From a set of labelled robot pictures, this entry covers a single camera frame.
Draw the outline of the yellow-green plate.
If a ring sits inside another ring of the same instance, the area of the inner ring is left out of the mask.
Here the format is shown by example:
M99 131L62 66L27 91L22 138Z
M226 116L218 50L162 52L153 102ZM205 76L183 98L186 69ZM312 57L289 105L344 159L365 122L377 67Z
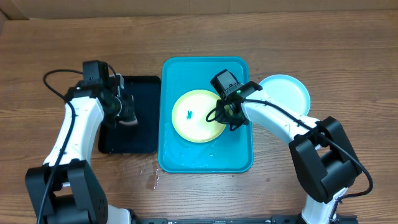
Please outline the yellow-green plate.
M183 94L172 109L172 124L176 132L194 143L209 142L217 138L226 125L208 122L207 115L215 109L218 95L208 90L192 90Z

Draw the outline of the light blue plate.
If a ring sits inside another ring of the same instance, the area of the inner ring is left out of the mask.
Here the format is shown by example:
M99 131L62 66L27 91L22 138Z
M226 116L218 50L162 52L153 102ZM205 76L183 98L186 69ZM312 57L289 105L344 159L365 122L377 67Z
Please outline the light blue plate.
M263 79L259 84L268 95L290 110L308 115L311 105L310 94L298 79L289 75L277 74Z

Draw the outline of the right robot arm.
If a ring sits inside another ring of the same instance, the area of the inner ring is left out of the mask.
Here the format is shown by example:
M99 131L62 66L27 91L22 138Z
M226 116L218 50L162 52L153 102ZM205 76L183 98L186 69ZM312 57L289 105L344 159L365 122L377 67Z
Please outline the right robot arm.
M348 188L363 171L340 122L307 115L310 98L296 78L272 75L260 83L241 83L228 70L211 79L219 94L207 122L227 124L231 131L257 123L290 149L300 185L307 193L304 209L295 216L274 216L272 223L357 223L355 216L336 214Z

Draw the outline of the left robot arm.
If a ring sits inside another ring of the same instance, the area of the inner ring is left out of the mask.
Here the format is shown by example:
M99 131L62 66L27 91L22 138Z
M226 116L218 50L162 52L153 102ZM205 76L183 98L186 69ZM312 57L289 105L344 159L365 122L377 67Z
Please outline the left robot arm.
M139 223L131 209L108 203L90 166L102 124L137 124L134 98L123 76L106 62L83 62L80 73L82 80L61 96L65 116L53 149L42 166L25 175L37 223Z

